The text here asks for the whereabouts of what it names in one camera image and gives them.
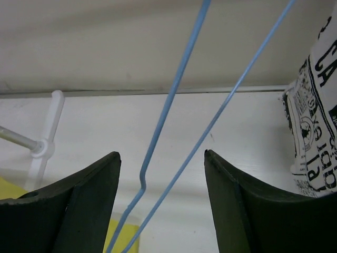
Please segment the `blue wire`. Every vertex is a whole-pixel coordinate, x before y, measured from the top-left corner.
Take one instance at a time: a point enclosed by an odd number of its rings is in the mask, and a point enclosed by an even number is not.
[[[198,13],[198,16],[196,18],[196,21],[195,21],[195,24],[194,24],[194,27],[193,27],[193,30],[192,30],[192,33],[191,33],[191,36],[190,36],[190,39],[187,43],[185,52],[184,52],[183,57],[181,59],[180,65],[177,69],[177,73],[174,77],[172,87],[170,89],[170,92],[167,95],[162,113],[159,117],[156,129],[154,130],[150,145],[148,147],[147,153],[145,155],[145,158],[144,158],[144,161],[143,161],[143,164],[142,164],[142,167],[141,167],[141,172],[140,172],[141,188],[140,188],[139,192],[137,193],[137,195],[134,197],[134,199],[131,201],[131,203],[127,206],[124,213],[122,214],[122,217],[121,217],[121,219],[120,219],[120,221],[117,225],[117,228],[114,232],[114,235],[113,235],[113,237],[112,237],[112,239],[109,243],[109,246],[108,246],[106,252],[112,251],[112,248],[116,243],[118,235],[120,234],[120,232],[122,230],[122,227],[123,227],[123,225],[126,221],[127,216],[130,214],[132,209],[135,207],[135,205],[139,202],[141,197],[144,195],[144,192],[146,190],[145,174],[146,174],[148,164],[150,163],[153,151],[154,151],[154,149],[156,147],[156,144],[158,142],[159,135],[160,135],[160,133],[163,129],[163,125],[165,123],[167,114],[169,113],[169,110],[171,108],[175,93],[176,93],[176,91],[179,87],[181,78],[184,74],[185,68],[186,68],[187,63],[189,61],[189,58],[191,56],[194,44],[195,44],[196,39],[197,39],[197,37],[199,35],[199,32],[200,32],[201,26],[202,26],[202,24],[205,20],[207,10],[209,8],[210,3],[211,3],[211,0],[204,0],[203,3],[202,3],[202,6],[201,6],[200,11]]]
[[[130,248],[132,247],[133,243],[136,241],[136,239],[138,238],[138,236],[141,234],[141,232],[143,231],[143,229],[145,228],[145,226],[147,225],[147,223],[149,222],[149,220],[152,218],[152,216],[154,215],[154,213],[156,212],[156,210],[160,206],[160,204],[163,202],[163,200],[165,199],[165,197],[167,196],[167,194],[169,193],[169,191],[172,189],[172,187],[176,183],[177,179],[183,173],[184,169],[186,168],[186,166],[188,165],[188,163],[190,162],[190,160],[192,159],[192,157],[194,156],[194,154],[196,153],[196,151],[198,150],[198,148],[200,147],[200,145],[202,144],[202,142],[205,140],[206,136],[208,135],[208,133],[212,129],[213,125],[216,123],[216,121],[218,120],[219,116],[221,115],[221,113],[223,112],[223,110],[225,109],[225,107],[227,106],[227,104],[229,103],[229,101],[231,100],[231,98],[233,97],[235,91],[240,86],[242,80],[246,77],[246,75],[248,74],[249,70],[254,65],[255,61],[257,60],[257,58],[262,53],[263,49],[265,48],[265,46],[269,42],[270,38],[273,36],[273,34],[275,33],[276,29],[281,24],[282,20],[284,19],[284,17],[286,16],[286,14],[288,13],[288,11],[290,10],[291,6],[294,4],[295,1],[296,0],[290,0],[289,1],[288,5],[283,10],[281,16],[276,21],[276,23],[273,26],[273,28],[270,30],[269,34],[267,35],[266,39],[261,44],[261,46],[258,49],[257,53],[254,55],[254,58],[251,60],[251,62],[249,63],[248,67],[246,68],[246,70],[243,72],[243,74],[239,78],[239,80],[236,83],[236,85],[234,86],[233,90],[229,93],[229,95],[227,96],[227,98],[225,99],[225,101],[223,102],[223,104],[220,106],[219,110],[215,114],[215,116],[212,119],[211,123],[208,125],[208,127],[206,128],[206,130],[204,131],[204,133],[201,135],[200,139],[198,140],[198,142],[196,143],[196,145],[192,149],[191,153],[187,156],[186,160],[184,161],[184,163],[182,164],[182,166],[180,167],[180,169],[178,170],[178,172],[176,173],[176,175],[173,177],[172,181],[168,184],[167,188],[165,189],[165,191],[163,192],[163,194],[160,196],[160,198],[158,199],[157,203],[153,206],[153,208],[151,209],[151,211],[148,213],[147,217],[144,219],[143,223],[140,225],[140,227],[139,227],[138,231],[136,232],[136,234],[134,235],[134,237],[131,239],[131,241],[126,246],[126,248],[122,251],[123,253],[126,253],[126,252],[128,252],[130,250]]]

